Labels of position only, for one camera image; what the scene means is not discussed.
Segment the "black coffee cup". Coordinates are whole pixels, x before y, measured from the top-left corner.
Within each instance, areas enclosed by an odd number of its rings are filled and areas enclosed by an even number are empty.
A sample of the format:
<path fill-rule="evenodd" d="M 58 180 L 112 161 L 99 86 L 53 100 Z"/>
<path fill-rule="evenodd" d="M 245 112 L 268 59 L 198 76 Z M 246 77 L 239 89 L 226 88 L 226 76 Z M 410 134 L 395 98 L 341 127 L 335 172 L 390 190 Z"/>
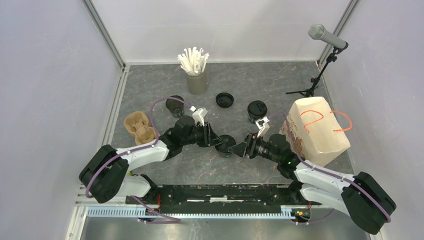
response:
<path fill-rule="evenodd" d="M 261 100 L 254 100 L 247 106 L 248 120 L 255 123 L 256 120 L 262 119 L 266 116 L 268 108 Z"/>
<path fill-rule="evenodd" d="M 232 155 L 229 148 L 235 146 L 236 141 L 228 134 L 220 135 L 219 138 L 221 139 L 221 143 L 215 146 L 215 150 L 222 158 L 229 158 Z"/>

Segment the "brown cardboard cup carrier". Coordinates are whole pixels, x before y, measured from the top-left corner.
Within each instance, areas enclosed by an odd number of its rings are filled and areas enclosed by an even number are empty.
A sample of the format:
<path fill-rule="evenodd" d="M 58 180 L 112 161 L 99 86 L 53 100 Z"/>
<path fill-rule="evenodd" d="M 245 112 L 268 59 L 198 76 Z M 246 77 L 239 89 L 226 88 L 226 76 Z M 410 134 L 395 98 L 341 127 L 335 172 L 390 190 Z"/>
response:
<path fill-rule="evenodd" d="M 150 119 L 142 111 L 129 114 L 123 124 L 128 133 L 134 137 L 137 146 L 150 143 L 158 138 Z"/>

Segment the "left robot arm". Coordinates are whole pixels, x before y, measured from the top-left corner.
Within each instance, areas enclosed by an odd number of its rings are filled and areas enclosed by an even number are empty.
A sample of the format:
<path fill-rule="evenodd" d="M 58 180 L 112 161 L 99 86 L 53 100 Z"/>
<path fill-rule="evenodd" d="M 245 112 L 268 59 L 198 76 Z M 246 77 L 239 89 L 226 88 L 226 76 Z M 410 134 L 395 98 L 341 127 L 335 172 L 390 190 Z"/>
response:
<path fill-rule="evenodd" d="M 104 204 L 117 197 L 137 196 L 145 204 L 153 203 L 157 190 L 146 176 L 130 175 L 134 169 L 177 156 L 184 146 L 210 148 L 222 144 L 210 123 L 196 123 L 191 116 L 181 117 L 158 140 L 128 148 L 103 145 L 79 174 L 87 198 Z"/>

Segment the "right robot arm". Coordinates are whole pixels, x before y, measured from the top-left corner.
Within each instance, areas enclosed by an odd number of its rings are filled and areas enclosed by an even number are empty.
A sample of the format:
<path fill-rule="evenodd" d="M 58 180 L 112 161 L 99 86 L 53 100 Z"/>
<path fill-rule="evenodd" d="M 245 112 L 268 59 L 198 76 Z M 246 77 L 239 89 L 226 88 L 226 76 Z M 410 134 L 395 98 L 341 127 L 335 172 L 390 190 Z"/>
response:
<path fill-rule="evenodd" d="M 375 235 L 391 222 L 397 205 L 368 173 L 347 174 L 313 164 L 291 149 L 286 136 L 273 134 L 268 140 L 255 134 L 228 149 L 241 157 L 262 157 L 277 164 L 277 170 L 295 183 L 289 199 L 295 204 L 315 202 L 349 216 L 365 232 Z"/>

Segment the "brown paper takeout bag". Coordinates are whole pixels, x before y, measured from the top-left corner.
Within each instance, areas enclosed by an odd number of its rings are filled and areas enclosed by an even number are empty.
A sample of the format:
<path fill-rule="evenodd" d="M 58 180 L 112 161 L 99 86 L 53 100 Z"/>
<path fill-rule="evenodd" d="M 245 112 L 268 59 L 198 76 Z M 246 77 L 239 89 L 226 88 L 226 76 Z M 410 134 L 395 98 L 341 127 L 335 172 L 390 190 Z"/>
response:
<path fill-rule="evenodd" d="M 324 167 L 350 148 L 345 132 L 353 127 L 343 112 L 332 110 L 323 97 L 296 100 L 279 133 L 286 135 L 292 151 Z"/>

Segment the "grey straw holder cup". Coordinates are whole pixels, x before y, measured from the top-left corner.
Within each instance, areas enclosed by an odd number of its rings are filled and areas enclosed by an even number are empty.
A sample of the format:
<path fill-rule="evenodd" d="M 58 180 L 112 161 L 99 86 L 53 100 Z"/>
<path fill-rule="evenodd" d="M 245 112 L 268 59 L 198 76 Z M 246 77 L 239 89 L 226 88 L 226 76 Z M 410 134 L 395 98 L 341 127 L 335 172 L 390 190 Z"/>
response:
<path fill-rule="evenodd" d="M 196 76 L 187 75 L 186 83 L 188 91 L 192 95 L 202 95 L 206 93 L 208 89 L 207 73 L 203 72 L 202 74 Z"/>

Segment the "white wrapped straws bundle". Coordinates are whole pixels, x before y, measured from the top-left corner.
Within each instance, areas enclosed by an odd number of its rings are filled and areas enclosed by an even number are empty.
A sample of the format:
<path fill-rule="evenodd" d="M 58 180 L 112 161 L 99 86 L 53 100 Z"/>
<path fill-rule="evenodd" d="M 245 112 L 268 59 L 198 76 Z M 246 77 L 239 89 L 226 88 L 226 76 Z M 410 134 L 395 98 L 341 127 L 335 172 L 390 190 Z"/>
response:
<path fill-rule="evenodd" d="M 185 48 L 183 53 L 177 55 L 177 60 L 188 76 L 197 77 L 205 72 L 209 57 L 210 54 L 204 52 L 202 47 L 197 48 L 195 46 L 193 48 Z"/>

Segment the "black microphone stand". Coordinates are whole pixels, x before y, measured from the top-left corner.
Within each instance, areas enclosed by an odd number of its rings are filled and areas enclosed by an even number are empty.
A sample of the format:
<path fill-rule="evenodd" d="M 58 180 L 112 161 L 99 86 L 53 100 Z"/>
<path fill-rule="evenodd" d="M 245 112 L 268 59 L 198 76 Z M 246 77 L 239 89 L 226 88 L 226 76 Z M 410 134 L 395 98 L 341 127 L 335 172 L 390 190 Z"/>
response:
<path fill-rule="evenodd" d="M 290 94 L 300 94 L 305 98 L 309 98 L 309 97 L 313 97 L 315 94 L 315 89 L 318 87 L 318 83 L 320 82 L 324 71 L 326 70 L 327 66 L 330 63 L 333 63 L 337 60 L 337 55 L 340 54 L 344 49 L 342 48 L 338 48 L 338 47 L 333 47 L 332 53 L 330 53 L 328 55 L 328 57 L 326 58 L 326 62 L 325 65 L 322 67 L 319 75 L 317 77 L 313 77 L 310 81 L 312 83 L 312 86 L 310 88 L 307 88 L 305 90 L 299 90 L 299 91 L 291 91 L 291 92 L 286 92 L 286 95 L 290 95 Z"/>

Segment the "grey microphone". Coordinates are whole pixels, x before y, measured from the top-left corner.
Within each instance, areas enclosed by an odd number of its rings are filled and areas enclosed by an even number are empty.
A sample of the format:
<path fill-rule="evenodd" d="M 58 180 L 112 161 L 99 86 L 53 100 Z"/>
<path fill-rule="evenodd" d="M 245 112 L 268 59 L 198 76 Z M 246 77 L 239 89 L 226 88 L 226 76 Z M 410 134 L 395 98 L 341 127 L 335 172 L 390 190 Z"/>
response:
<path fill-rule="evenodd" d="M 313 40 L 323 41 L 341 50 L 346 49 L 349 45 L 346 41 L 327 31 L 322 24 L 313 24 L 308 30 L 308 35 Z"/>

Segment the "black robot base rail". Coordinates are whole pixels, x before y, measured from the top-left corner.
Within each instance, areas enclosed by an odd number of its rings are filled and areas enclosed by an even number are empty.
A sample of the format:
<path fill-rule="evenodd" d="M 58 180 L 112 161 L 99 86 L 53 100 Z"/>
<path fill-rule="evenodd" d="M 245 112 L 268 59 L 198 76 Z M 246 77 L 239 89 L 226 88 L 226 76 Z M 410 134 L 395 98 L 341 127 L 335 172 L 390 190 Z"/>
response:
<path fill-rule="evenodd" d="M 164 184 L 150 189 L 141 201 L 160 213 L 202 217 L 262 217 L 280 214 L 281 207 L 317 205 L 289 184 Z"/>

